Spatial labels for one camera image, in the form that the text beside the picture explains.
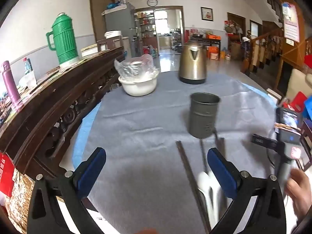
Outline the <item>person right hand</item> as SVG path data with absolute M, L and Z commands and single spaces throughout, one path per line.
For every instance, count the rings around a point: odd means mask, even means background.
M 298 221 L 302 221 L 311 207 L 309 177 L 302 170 L 293 168 L 285 185 L 285 193 L 293 201 L 293 210 Z

